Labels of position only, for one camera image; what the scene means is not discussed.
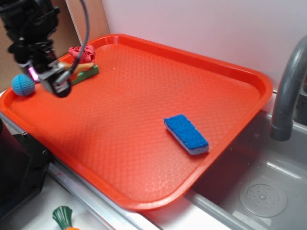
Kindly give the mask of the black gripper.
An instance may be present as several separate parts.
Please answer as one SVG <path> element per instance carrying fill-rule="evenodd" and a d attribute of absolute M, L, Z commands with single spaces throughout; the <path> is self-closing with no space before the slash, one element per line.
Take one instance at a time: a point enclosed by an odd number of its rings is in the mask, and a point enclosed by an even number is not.
<path fill-rule="evenodd" d="M 41 83 L 45 90 L 55 96 L 65 98 L 70 94 L 72 84 L 67 79 L 69 72 L 53 52 L 31 55 L 20 67 L 35 83 Z M 65 81 L 58 83 L 62 76 L 66 77 Z"/>

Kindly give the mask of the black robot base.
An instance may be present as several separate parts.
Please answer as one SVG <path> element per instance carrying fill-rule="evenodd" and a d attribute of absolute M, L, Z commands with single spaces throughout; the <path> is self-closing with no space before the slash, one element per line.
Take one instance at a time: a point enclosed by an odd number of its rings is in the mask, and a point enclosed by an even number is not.
<path fill-rule="evenodd" d="M 23 207 L 43 187 L 51 152 L 30 134 L 12 134 L 0 122 L 0 220 Z"/>

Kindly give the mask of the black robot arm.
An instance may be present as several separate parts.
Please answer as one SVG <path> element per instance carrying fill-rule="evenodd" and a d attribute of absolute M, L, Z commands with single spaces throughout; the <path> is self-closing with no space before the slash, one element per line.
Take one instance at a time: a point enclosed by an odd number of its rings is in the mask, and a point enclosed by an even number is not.
<path fill-rule="evenodd" d="M 59 24 L 59 7 L 49 0 L 2 0 L 0 18 L 6 35 L 12 41 L 8 48 L 25 75 L 37 76 L 43 87 L 59 98 L 71 92 L 71 82 L 57 85 L 56 80 L 65 73 L 55 54 L 50 36 Z"/>

